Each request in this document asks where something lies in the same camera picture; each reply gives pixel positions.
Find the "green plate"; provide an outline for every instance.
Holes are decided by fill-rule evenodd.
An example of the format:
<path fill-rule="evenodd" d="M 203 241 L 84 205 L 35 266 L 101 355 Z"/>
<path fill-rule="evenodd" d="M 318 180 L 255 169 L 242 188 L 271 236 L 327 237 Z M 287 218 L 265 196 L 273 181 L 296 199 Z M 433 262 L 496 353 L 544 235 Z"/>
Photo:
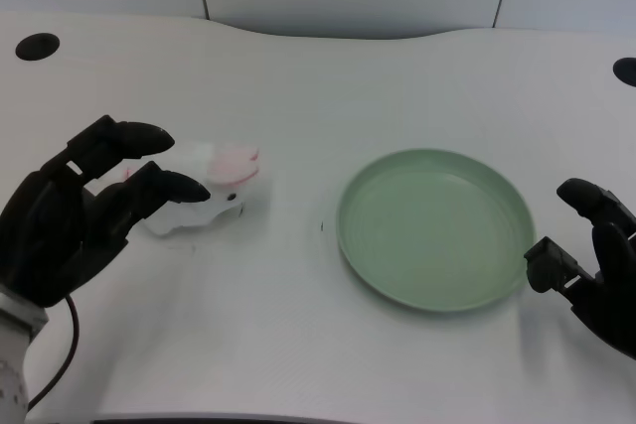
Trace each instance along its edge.
<path fill-rule="evenodd" d="M 338 240 L 383 295 L 451 312 L 520 286 L 535 230 L 523 198 L 499 173 L 460 154 L 422 149 L 391 154 L 354 178 L 340 201 Z"/>

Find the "black grommet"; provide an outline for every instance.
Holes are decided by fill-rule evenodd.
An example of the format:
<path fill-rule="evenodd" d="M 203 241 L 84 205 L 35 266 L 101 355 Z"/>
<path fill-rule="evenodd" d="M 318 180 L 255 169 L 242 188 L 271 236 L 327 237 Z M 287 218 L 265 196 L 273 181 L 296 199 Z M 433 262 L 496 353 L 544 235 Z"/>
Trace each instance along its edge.
<path fill-rule="evenodd" d="M 614 64 L 614 74 L 623 83 L 636 86 L 636 59 L 620 59 Z"/>
<path fill-rule="evenodd" d="M 53 34 L 35 34 L 21 41 L 16 47 L 16 56 L 26 62 L 50 57 L 60 47 L 60 39 Z"/>

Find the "plate rim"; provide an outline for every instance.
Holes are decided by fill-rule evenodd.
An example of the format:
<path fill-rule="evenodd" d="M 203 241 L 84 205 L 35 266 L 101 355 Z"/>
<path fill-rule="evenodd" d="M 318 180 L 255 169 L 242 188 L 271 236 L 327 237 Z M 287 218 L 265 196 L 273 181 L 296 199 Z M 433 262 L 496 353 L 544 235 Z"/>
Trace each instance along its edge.
<path fill-rule="evenodd" d="M 444 154 L 450 154 L 453 156 L 460 156 L 462 158 L 465 159 L 469 159 L 470 161 L 473 161 L 475 163 L 478 163 L 488 169 L 490 169 L 491 171 L 493 171 L 497 176 L 499 176 L 501 179 L 503 179 L 511 188 L 512 190 L 515 192 L 515 194 L 519 197 L 519 199 L 521 200 L 522 205 L 524 206 L 524 208 L 526 209 L 527 213 L 528 213 L 528 217 L 530 220 L 530 227 L 531 227 L 531 233 L 532 233 L 532 243 L 536 243 L 537 242 L 537 228 L 535 225 L 535 218 L 533 216 L 532 210 L 530 209 L 530 207 L 528 206 L 528 202 L 526 201 L 526 198 L 521 194 L 521 192 L 519 191 L 519 189 L 517 189 L 517 187 L 503 174 L 501 174 L 497 169 L 493 168 L 492 166 L 479 161 L 477 159 L 472 158 L 471 156 L 468 156 L 466 154 L 463 153 L 457 153 L 455 151 L 450 151 L 447 149 L 437 149 L 437 148 L 409 148 L 409 149 L 402 149 L 399 151 L 394 151 L 392 153 L 386 154 L 370 163 L 368 163 L 366 166 L 364 166 L 362 169 L 360 169 L 345 185 L 345 187 L 341 190 L 341 194 L 340 194 L 340 199 L 338 201 L 338 208 L 336 210 L 336 236 L 338 238 L 338 246 L 340 248 L 340 251 L 343 253 L 343 255 L 345 256 L 345 258 L 347 259 L 347 263 L 349 265 L 349 267 L 356 272 L 356 275 L 358 275 L 358 277 L 365 282 L 367 285 L 369 285 L 371 288 L 373 288 L 376 292 L 380 293 L 382 296 L 389 298 L 390 300 L 393 300 L 397 303 L 400 303 L 402 305 L 408 306 L 410 308 L 416 309 L 416 310 L 421 310 L 421 311 L 425 311 L 425 312 L 434 312 L 434 313 L 453 313 L 453 312 L 465 312 L 468 310 L 474 310 L 477 308 L 481 308 L 484 307 L 490 303 L 496 302 L 498 300 L 502 300 L 506 297 L 511 296 L 517 289 L 521 288 L 521 286 L 524 284 L 524 279 L 526 278 L 526 273 L 520 273 L 519 276 L 517 277 L 516 280 L 514 280 L 512 282 L 512 284 L 507 287 L 502 293 L 500 294 L 496 294 L 496 296 L 494 297 L 490 297 L 487 298 L 485 300 L 482 300 L 481 302 L 477 302 L 474 304 L 470 304 L 470 305 L 464 305 L 464 306 L 459 306 L 459 307 L 445 307 L 445 308 L 437 308 L 437 307 L 422 307 L 420 305 L 416 305 L 413 304 L 407 300 L 402 300 L 400 298 L 394 297 L 392 295 L 390 295 L 389 293 L 385 292 L 384 290 L 382 290 L 381 287 L 379 287 L 377 284 L 373 283 L 372 280 L 364 277 L 362 275 L 362 273 L 360 272 L 360 270 L 353 264 L 353 261 L 351 260 L 350 254 L 347 252 L 346 247 L 344 246 L 344 240 L 343 240 L 343 234 L 342 234 L 342 229 L 341 229 L 341 217 L 342 217 L 342 213 L 343 213 L 343 202 L 344 202 L 344 198 L 347 195 L 347 192 L 350 190 L 350 188 L 353 186 L 353 184 L 356 182 L 356 180 L 358 180 L 358 178 L 360 178 L 360 176 L 362 176 L 368 169 L 372 168 L 373 166 L 375 166 L 377 163 L 381 162 L 381 161 L 385 161 L 385 159 L 390 158 L 391 156 L 397 156 L 399 154 L 405 154 L 405 153 L 411 153 L 411 152 L 430 152 L 430 153 L 444 153 Z"/>

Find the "metal robot arm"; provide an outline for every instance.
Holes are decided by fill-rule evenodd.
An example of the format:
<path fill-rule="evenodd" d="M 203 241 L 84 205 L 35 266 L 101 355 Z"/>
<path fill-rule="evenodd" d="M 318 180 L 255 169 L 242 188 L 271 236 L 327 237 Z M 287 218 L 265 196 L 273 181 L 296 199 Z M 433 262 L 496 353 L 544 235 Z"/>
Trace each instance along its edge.
<path fill-rule="evenodd" d="M 84 188 L 123 159 L 173 144 L 156 126 L 104 116 L 29 174 L 0 214 L 0 422 L 26 415 L 22 361 L 47 322 L 44 308 L 103 270 L 127 245 L 130 228 L 167 202 L 210 198 L 198 182 L 153 162 L 97 196 Z"/>
<path fill-rule="evenodd" d="M 612 193 L 582 179 L 565 181 L 556 193 L 592 223 L 600 271 L 591 277 L 544 237 L 525 255 L 530 285 L 561 293 L 591 331 L 636 358 L 636 217 Z"/>

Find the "white table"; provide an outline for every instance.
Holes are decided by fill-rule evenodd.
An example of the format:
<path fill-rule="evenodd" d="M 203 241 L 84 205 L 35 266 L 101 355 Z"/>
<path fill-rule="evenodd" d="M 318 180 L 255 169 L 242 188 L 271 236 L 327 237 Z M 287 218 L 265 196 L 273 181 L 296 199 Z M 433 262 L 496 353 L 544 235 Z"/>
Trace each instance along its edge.
<path fill-rule="evenodd" d="M 633 423 L 636 362 L 556 293 L 474 313 L 395 305 L 338 252 L 334 207 L 366 163 L 432 147 L 513 181 L 538 236 L 589 271 L 590 226 L 557 186 L 636 208 L 636 39 L 473 30 L 405 41 L 269 37 L 193 19 L 0 14 L 0 194 L 104 113 L 177 139 L 261 147 L 244 213 L 128 248 L 74 293 L 78 354 L 33 422 L 130 415 L 386 423 Z M 52 57 L 13 55 L 52 32 Z M 29 350 L 35 394 L 67 353 L 64 304 Z"/>

